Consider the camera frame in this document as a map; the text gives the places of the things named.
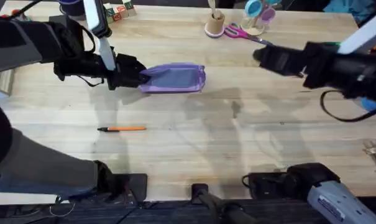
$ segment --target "gray fabric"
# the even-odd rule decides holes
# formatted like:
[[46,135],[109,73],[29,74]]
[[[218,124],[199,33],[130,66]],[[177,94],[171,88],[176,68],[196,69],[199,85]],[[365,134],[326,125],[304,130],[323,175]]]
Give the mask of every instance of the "gray fabric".
[[13,131],[12,146],[0,163],[0,192],[55,194],[67,198],[95,189],[93,161],[55,151]]

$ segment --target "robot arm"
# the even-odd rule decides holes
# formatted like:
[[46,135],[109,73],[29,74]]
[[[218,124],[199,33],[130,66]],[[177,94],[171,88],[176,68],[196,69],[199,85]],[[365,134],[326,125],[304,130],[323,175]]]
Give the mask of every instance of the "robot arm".
[[376,101],[376,55],[360,53],[375,45],[376,16],[339,45],[308,42],[304,50],[268,45],[254,58],[280,75],[306,77],[304,87],[329,86],[348,99]]
[[376,215],[341,183],[335,173],[320,163],[291,166],[286,172],[251,173],[246,177],[254,199],[300,199],[331,223],[376,224]]
[[0,17],[0,71],[32,63],[54,63],[61,81],[66,76],[102,78],[110,90],[119,86],[136,88],[150,77],[130,55],[115,54],[107,37],[112,34],[102,0],[84,0],[88,28],[99,39],[99,55],[85,51],[83,31],[93,35],[67,16],[50,17],[48,22],[17,21]]

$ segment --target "wooden block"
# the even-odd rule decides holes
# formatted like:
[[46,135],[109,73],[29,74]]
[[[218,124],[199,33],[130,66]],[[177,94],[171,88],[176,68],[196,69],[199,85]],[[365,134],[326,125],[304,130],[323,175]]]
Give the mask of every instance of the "wooden block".
[[106,20],[108,21],[108,24],[111,24],[112,22],[114,22],[113,16],[106,16]]
[[116,15],[113,16],[113,21],[115,21],[115,22],[116,22],[116,21],[119,21],[119,20],[121,20],[121,18],[122,18],[122,17],[121,17],[121,15],[120,15],[120,12],[117,12]]
[[114,12],[113,8],[106,9],[105,13],[106,13],[106,17],[112,17],[112,16],[116,15],[116,13]]
[[122,18],[127,18],[128,17],[128,12],[127,9],[124,5],[119,6],[116,8],[118,12],[120,12],[120,15]]
[[128,12],[128,16],[136,16],[137,15],[137,12],[135,11],[134,8],[127,10],[127,12]]
[[126,7],[127,10],[133,9],[134,6],[132,5],[131,1],[124,1],[124,6]]
[[125,0],[124,5],[127,9],[128,16],[135,16],[137,15],[137,12],[134,9],[134,5],[132,4],[131,0]]
[[112,5],[110,3],[103,4],[105,9],[112,9]]

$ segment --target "cardboard tube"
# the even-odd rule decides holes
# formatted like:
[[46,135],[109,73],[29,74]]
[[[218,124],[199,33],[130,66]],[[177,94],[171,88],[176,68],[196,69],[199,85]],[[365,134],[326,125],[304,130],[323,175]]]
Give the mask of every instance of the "cardboard tube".
[[222,34],[224,32],[225,15],[221,11],[218,11],[216,14],[218,14],[219,17],[215,19],[214,15],[210,14],[206,24],[206,31],[213,35]]

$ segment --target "black strap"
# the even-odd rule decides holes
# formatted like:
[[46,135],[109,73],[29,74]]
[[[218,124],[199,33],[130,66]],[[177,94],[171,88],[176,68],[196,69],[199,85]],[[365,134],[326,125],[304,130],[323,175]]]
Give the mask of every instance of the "black strap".
[[99,85],[99,84],[103,84],[103,83],[105,82],[104,79],[101,78],[101,82],[100,82],[100,83],[92,84],[92,83],[90,83],[89,81],[85,80],[83,77],[81,77],[81,76],[79,76],[79,75],[77,75],[77,77],[79,77],[79,78],[81,78],[82,80],[84,80],[84,82],[86,82],[87,85],[89,85],[89,87],[96,87],[97,85]]
[[349,118],[349,119],[347,119],[347,118],[338,118],[337,116],[334,116],[333,114],[331,114],[331,113],[326,109],[326,107],[325,107],[325,105],[324,105],[324,97],[325,97],[328,93],[331,93],[331,92],[338,92],[338,93],[341,93],[341,91],[339,91],[339,90],[328,90],[328,91],[323,92],[322,95],[320,96],[320,107],[322,108],[322,110],[323,110],[326,114],[330,115],[330,117],[332,117],[332,118],[334,118],[334,119],[336,119],[336,120],[338,120],[338,121],[342,121],[342,122],[352,122],[352,123],[353,123],[353,122],[363,121],[363,120],[365,120],[365,119],[367,119],[367,118],[369,118],[369,117],[372,117],[372,116],[376,115],[376,109],[375,109],[375,110],[369,111],[368,113],[363,114],[363,115],[361,115],[361,116],[359,116],[359,117],[357,117],[357,118]]

